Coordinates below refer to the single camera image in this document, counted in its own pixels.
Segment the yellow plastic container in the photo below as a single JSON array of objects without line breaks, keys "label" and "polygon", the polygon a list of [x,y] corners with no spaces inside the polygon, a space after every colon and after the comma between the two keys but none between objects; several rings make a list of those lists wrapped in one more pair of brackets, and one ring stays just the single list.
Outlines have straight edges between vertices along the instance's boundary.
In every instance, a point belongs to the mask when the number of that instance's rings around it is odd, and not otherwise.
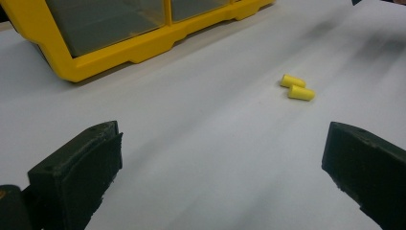
[{"label": "yellow plastic container", "polygon": [[82,81],[275,0],[0,0],[14,28],[37,44],[57,75]]}]

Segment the yellow foam earplug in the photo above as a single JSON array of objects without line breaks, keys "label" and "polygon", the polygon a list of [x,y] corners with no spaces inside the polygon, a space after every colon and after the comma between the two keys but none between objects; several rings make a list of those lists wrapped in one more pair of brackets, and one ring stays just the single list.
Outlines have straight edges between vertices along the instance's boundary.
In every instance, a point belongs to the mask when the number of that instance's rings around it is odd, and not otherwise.
[{"label": "yellow foam earplug", "polygon": [[311,89],[306,89],[297,85],[292,85],[289,88],[289,93],[287,94],[287,96],[292,99],[311,101],[316,96],[316,93]]},{"label": "yellow foam earplug", "polygon": [[299,78],[292,77],[290,75],[283,75],[282,80],[281,80],[281,86],[283,87],[290,87],[292,85],[297,85],[302,88],[305,88],[305,81],[301,80]]}]

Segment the white surface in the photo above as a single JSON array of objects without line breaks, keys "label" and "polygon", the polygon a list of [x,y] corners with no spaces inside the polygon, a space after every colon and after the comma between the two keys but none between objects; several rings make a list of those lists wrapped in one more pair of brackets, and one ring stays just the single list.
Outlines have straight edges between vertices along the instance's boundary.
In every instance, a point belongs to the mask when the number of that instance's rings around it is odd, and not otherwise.
[{"label": "white surface", "polygon": [[[331,121],[406,149],[406,8],[280,0],[93,81],[0,33],[0,184],[117,120],[124,168],[88,230],[380,229],[321,169]],[[286,98],[284,73],[317,93]]]}]

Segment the yellow frame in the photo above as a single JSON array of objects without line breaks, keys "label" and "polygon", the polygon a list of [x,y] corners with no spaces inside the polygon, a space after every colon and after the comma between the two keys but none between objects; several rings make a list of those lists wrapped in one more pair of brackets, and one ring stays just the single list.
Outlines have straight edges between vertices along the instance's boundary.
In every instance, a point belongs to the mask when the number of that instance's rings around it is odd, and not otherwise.
[{"label": "yellow frame", "polygon": [[14,28],[37,44],[56,74],[78,82],[131,61],[139,63],[170,50],[174,42],[225,20],[241,20],[275,0],[230,0],[230,4],[181,22],[172,23],[170,0],[164,0],[165,26],[95,52],[72,57],[45,0],[0,0]]}]

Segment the white table surface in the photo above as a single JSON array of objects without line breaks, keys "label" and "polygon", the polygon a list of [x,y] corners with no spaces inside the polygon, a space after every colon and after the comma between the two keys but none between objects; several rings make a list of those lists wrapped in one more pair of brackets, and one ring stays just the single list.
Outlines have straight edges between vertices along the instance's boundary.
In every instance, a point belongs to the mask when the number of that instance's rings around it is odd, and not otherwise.
[{"label": "white table surface", "polygon": [[[289,73],[317,92],[286,98]],[[380,229],[321,169],[331,121],[406,149],[406,7],[280,0],[83,83],[0,32],[0,184],[117,120],[124,168],[87,230]]]}]

